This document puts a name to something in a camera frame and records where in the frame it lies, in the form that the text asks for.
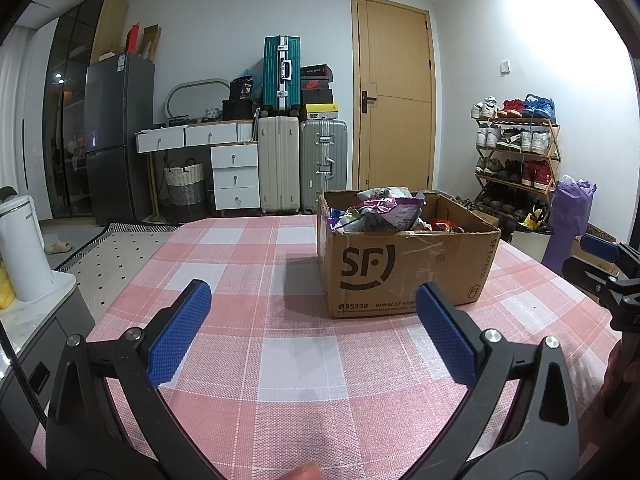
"door frame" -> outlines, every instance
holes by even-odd
[[[431,161],[427,189],[433,186],[433,163],[436,145],[436,63],[433,59],[433,36],[431,35],[431,19],[429,11],[418,9],[390,0],[367,0],[379,4],[399,7],[424,14],[429,38],[429,59],[431,60]],[[358,32],[358,0],[351,0],[351,36],[353,40],[353,161],[351,165],[351,189],[360,189],[360,35]]]

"screw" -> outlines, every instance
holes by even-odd
[[[126,339],[127,341],[137,341],[138,339],[140,339],[141,336],[142,336],[142,330],[139,329],[137,326],[133,328],[129,328],[124,333],[124,339]]]
[[[502,334],[495,328],[490,328],[489,330],[484,331],[484,338],[490,343],[497,343],[502,339]]]
[[[545,337],[545,345],[549,348],[558,348],[560,346],[560,342],[556,336],[549,335]]]
[[[81,336],[79,336],[78,334],[73,334],[73,335],[70,335],[69,338],[66,340],[66,345],[67,346],[78,346],[81,341],[82,341],[82,337]]]

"tablecloth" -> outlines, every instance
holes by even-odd
[[[465,393],[414,315],[328,316],[316,217],[206,219],[180,227],[116,298],[89,340],[145,326],[193,278],[211,310],[160,391],[228,480],[267,480],[310,460],[325,479],[395,480],[436,437]],[[462,307],[510,341],[560,339],[583,447],[598,433],[587,407],[620,335],[609,314],[500,243],[478,301]],[[477,452],[488,449],[515,391],[510,381]],[[150,449],[116,381],[114,400],[138,450]],[[34,452],[42,455],[42,433]]]

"human hand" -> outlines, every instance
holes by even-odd
[[[616,368],[620,362],[620,347],[622,341],[618,341],[609,353],[609,364],[607,370],[604,372],[604,382],[602,384],[602,394],[604,396],[609,395],[616,380]],[[622,380],[625,383],[637,383],[640,382],[640,360],[633,361],[625,370]]]
[[[322,480],[318,464],[309,462],[281,476],[278,480]]]

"slipper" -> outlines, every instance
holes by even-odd
[[[44,252],[47,256],[49,256],[51,254],[57,253],[68,253],[71,249],[72,247],[70,243],[57,241],[53,245],[50,245],[49,247],[44,249]]]

